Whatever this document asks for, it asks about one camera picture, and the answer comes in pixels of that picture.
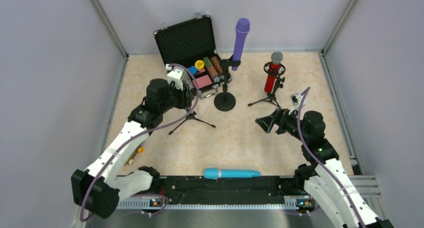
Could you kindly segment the black shock mount tripod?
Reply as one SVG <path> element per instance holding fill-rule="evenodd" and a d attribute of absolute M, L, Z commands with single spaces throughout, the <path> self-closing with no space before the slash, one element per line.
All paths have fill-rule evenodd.
<path fill-rule="evenodd" d="M 286 72 L 286 67 L 281 63 L 275 64 L 270 61 L 263 66 L 263 70 L 267 73 L 267 79 L 264 86 L 266 97 L 249 103 L 247 106 L 251 107 L 260 102 L 267 102 L 276 107 L 280 107 L 280 104 L 277 101 L 276 92 L 278 89 L 282 89 L 284 87 L 285 77 L 283 77 L 283 75 Z"/>

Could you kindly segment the black round base mic stand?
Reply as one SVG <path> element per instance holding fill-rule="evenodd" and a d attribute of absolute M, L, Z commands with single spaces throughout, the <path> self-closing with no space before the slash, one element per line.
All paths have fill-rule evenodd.
<path fill-rule="evenodd" d="M 220 65 L 223 68 L 224 83 L 222 85 L 222 92 L 217 94 L 214 98 L 214 106 L 221 112 L 228 112 L 236 105 L 235 96 L 228 92 L 228 76 L 230 67 L 238 67 L 241 64 L 240 60 L 233 60 L 233 56 L 228 59 L 222 59 Z"/>

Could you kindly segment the red glitter microphone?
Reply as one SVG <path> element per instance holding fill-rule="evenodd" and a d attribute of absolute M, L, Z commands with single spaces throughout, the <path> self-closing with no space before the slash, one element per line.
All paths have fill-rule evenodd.
<path fill-rule="evenodd" d="M 266 93 L 271 93 L 275 80 L 277 77 L 283 75 L 286 71 L 285 66 L 282 64 L 283 54 L 279 51 L 275 51 L 271 54 L 271 61 L 264 65 L 264 71 L 267 73 L 267 79 L 264 86 Z"/>

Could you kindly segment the light blue microphone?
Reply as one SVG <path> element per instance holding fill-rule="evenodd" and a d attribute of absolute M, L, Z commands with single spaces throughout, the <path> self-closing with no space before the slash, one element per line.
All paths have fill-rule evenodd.
<path fill-rule="evenodd" d="M 203 172 L 205 179 L 249 179 L 260 177 L 261 173 L 257 170 L 250 169 L 219 169 L 206 168 Z"/>

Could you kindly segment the purple microphone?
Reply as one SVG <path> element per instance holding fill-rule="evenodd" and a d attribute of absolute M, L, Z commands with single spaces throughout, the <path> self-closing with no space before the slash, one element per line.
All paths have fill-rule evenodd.
<path fill-rule="evenodd" d="M 232 54 L 232 60 L 241 64 L 241 57 L 244 50 L 245 40 L 250 31 L 250 21 L 247 18 L 240 18 L 235 26 L 235 42 Z"/>

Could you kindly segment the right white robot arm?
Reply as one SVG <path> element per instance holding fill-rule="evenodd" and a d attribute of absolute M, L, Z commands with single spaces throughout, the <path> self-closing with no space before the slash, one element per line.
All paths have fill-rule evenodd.
<path fill-rule="evenodd" d="M 297 190 L 311 195 L 336 228 L 391 228 L 389 219 L 380 218 L 370 208 L 343 168 L 340 157 L 325 137 L 323 115 L 307 111 L 303 118 L 288 109 L 276 108 L 268 116 L 255 119 L 265 133 L 277 126 L 276 134 L 288 133 L 301 141 L 308 165 L 294 173 Z"/>

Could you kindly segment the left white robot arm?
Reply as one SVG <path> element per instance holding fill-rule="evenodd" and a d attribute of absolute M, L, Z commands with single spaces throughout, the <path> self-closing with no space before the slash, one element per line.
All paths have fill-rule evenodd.
<path fill-rule="evenodd" d="M 163 116 L 171 109 L 189 115 L 199 100 L 193 84 L 162 78 L 152 79 L 140 105 L 134 108 L 107 149 L 86 169 L 71 175 L 73 201 L 81 211 L 108 218 L 119 202 L 151 188 L 154 176 L 144 168 L 119 176 L 122 167 L 150 135 L 165 126 Z"/>

